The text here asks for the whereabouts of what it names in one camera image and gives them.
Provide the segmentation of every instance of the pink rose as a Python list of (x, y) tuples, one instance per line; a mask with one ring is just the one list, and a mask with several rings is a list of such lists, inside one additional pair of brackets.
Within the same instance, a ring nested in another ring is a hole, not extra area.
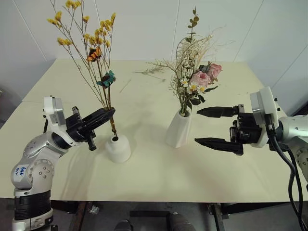
[(217, 64), (210, 65), (210, 68), (207, 74), (211, 78), (211, 83), (213, 83), (214, 80), (217, 79), (217, 76), (220, 74), (221, 71), (222, 71), (222, 67), (220, 65), (217, 65)]
[(208, 83), (211, 81), (211, 78), (204, 72), (199, 71), (192, 75), (191, 83), (195, 82), (203, 87), (207, 87)]

